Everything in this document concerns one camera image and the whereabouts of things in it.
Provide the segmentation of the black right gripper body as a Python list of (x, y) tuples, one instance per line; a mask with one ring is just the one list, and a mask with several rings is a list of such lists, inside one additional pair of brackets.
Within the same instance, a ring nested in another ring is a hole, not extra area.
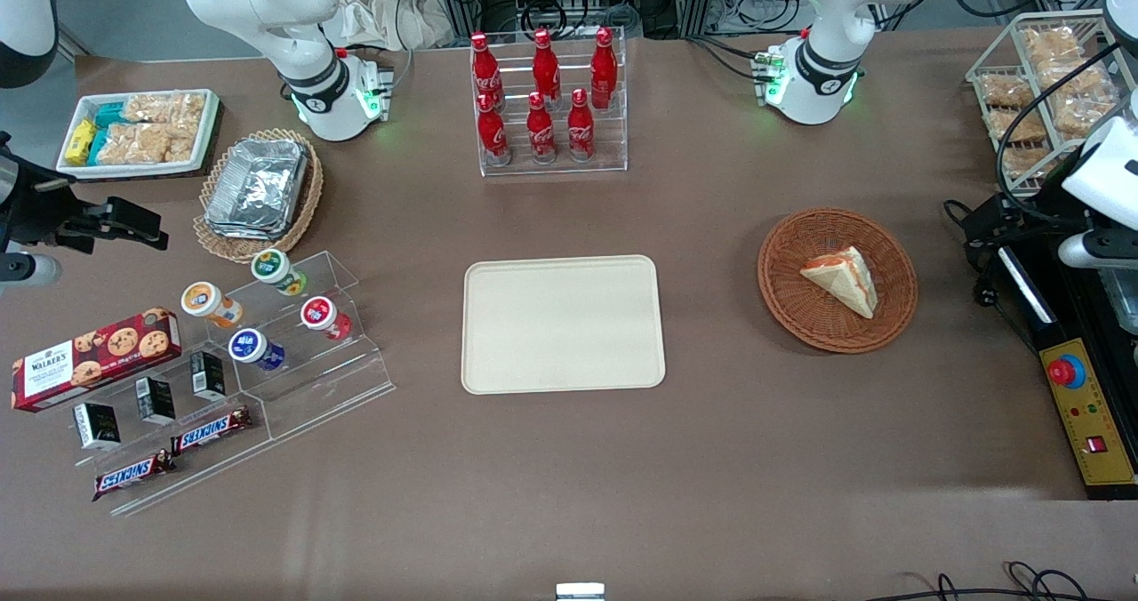
[(3, 204), (1, 232), (8, 245), (46, 245), (90, 255), (96, 239), (84, 201), (72, 191), (72, 180), (13, 154), (13, 135), (1, 134), (3, 156)]

